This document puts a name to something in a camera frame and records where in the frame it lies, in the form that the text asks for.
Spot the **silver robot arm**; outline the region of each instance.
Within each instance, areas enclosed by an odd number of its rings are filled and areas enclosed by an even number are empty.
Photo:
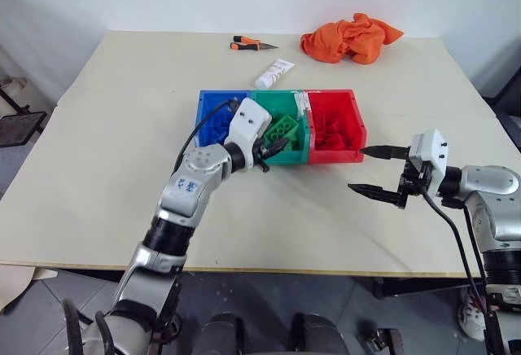
[[[501,166],[467,165],[453,197],[468,208],[483,256],[488,351],[520,354],[521,177]]]
[[[121,278],[112,310],[101,322],[97,319],[88,326],[76,343],[68,331],[66,353],[98,355],[112,353],[113,348],[113,353],[138,355],[147,353],[153,336],[169,341],[186,250],[210,195],[235,171],[255,165],[269,170],[263,159],[287,144],[287,139],[281,139],[264,146],[261,137],[270,122],[264,108],[244,99],[224,146],[196,147],[184,155],[163,189],[151,228]]]
[[[397,192],[350,184],[355,192],[399,208],[405,208],[409,195],[439,196],[446,207],[468,210],[469,236],[484,262],[483,267],[476,256],[486,284],[488,353],[521,354],[521,177],[501,166],[446,166],[448,144],[436,130],[415,135],[410,147],[374,146],[362,151],[376,158],[405,160],[405,168]]]

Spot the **orange handle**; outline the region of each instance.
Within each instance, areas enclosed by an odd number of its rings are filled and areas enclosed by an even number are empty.
[[[251,39],[250,37],[245,37],[245,36],[234,36],[234,42],[246,43],[246,44],[258,44],[261,41],[256,40],[256,39]]]
[[[230,43],[230,48],[232,50],[259,50],[258,44],[238,44],[238,43]]]

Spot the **red bin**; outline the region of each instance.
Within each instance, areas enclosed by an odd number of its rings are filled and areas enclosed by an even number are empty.
[[[367,132],[352,90],[306,90],[309,164],[362,162]]]

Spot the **white tube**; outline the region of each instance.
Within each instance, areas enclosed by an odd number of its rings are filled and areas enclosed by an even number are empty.
[[[295,64],[287,62],[286,60],[275,60],[271,66],[255,80],[255,87],[261,90],[269,89],[282,74],[293,66],[295,66]]]

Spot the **sticker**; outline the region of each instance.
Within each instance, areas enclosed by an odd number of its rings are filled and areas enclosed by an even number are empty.
[[[304,108],[306,108],[308,111],[311,111],[311,104],[309,103],[308,92],[302,93],[302,101],[304,102]]]
[[[304,116],[305,111],[304,96],[302,92],[294,92],[293,96],[295,97],[296,107],[299,110],[299,117],[297,119],[300,119]]]
[[[199,189],[200,183],[189,178],[180,177],[176,180],[174,190],[180,195],[195,195]]]

